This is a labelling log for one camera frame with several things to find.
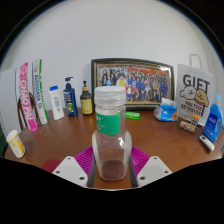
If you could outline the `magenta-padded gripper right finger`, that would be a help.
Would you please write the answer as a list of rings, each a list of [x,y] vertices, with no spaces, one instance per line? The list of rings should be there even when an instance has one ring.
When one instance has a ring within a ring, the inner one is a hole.
[[[133,188],[143,187],[172,173],[158,156],[148,156],[136,147],[131,150],[129,172]]]

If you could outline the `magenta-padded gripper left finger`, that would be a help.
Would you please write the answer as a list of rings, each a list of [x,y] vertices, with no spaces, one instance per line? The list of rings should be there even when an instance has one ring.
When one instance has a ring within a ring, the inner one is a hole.
[[[54,169],[53,174],[81,187],[92,187],[95,177],[92,147],[88,147],[75,157],[65,157]]]

